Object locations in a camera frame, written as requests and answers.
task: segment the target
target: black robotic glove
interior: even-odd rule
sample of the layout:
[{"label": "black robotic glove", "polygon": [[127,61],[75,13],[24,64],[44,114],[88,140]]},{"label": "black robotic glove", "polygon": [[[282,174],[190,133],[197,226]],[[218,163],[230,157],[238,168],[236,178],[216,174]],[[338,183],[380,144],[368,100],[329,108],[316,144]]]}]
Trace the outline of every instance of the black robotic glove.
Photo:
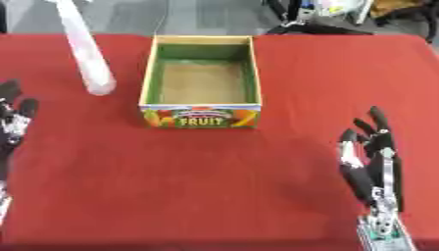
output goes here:
[{"label": "black robotic glove", "polygon": [[21,95],[22,91],[16,80],[0,84],[0,181],[6,181],[9,157],[22,143],[38,108],[35,99],[26,98],[15,109],[14,103]]},{"label": "black robotic glove", "polygon": [[[376,202],[373,189],[375,187],[384,188],[391,178],[390,183],[393,186],[398,210],[403,212],[402,164],[395,147],[391,128],[377,107],[371,107],[368,114],[376,124],[376,128],[360,119],[354,119],[354,124],[365,134],[347,129],[340,137],[340,171],[357,198],[367,206],[373,206]],[[363,145],[369,158],[369,162],[365,166],[355,152],[357,142]],[[389,152],[393,171],[390,176],[385,176],[384,156]]]}]

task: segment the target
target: robotic hand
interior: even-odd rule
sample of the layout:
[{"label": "robotic hand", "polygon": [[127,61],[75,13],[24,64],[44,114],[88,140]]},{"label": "robotic hand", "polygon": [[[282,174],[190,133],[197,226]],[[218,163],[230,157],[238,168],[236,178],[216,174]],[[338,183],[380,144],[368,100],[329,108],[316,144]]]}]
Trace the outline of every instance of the robotic hand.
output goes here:
[{"label": "robotic hand", "polygon": [[17,81],[0,84],[0,225],[12,202],[7,191],[8,160],[22,142],[38,107],[36,100],[27,98],[15,110],[14,101],[21,95]]},{"label": "robotic hand", "polygon": [[[365,134],[347,129],[339,140],[340,171],[356,197],[368,208],[360,216],[357,233],[366,251],[415,251],[412,239],[399,219],[404,211],[402,164],[386,118],[377,107],[368,114],[376,128],[360,119],[354,124]],[[369,161],[356,154],[361,143]]]}]

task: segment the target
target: fruit illustration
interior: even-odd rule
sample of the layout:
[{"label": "fruit illustration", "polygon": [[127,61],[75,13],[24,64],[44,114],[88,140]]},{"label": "fruit illustration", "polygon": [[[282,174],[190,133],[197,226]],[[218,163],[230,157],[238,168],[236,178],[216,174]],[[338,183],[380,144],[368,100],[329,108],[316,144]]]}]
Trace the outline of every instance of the fruit illustration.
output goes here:
[{"label": "fruit illustration", "polygon": [[159,126],[160,125],[160,118],[156,111],[153,110],[146,110],[143,114],[145,119],[148,121],[148,123],[151,126]]}]

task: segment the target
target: cardboard box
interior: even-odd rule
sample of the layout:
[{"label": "cardboard box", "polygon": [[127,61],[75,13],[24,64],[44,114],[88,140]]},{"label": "cardboard box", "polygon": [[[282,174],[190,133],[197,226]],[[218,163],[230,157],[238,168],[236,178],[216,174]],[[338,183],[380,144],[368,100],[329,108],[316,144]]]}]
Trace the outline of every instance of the cardboard box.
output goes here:
[{"label": "cardboard box", "polygon": [[139,107],[150,126],[253,127],[261,88],[251,36],[156,36]]}]

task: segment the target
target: white object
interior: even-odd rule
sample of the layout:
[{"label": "white object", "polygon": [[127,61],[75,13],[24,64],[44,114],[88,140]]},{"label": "white object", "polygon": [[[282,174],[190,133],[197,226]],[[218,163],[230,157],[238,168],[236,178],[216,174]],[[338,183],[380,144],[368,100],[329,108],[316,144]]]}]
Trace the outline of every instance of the white object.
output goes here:
[{"label": "white object", "polygon": [[72,0],[46,0],[57,5],[69,44],[88,92],[106,95],[116,87],[116,81],[105,62],[96,41]]},{"label": "white object", "polygon": [[334,17],[360,9],[366,0],[316,0],[318,15]]},{"label": "white object", "polygon": [[368,12],[372,7],[373,0],[366,0],[361,8],[354,12],[355,24],[362,25],[365,22]]}]

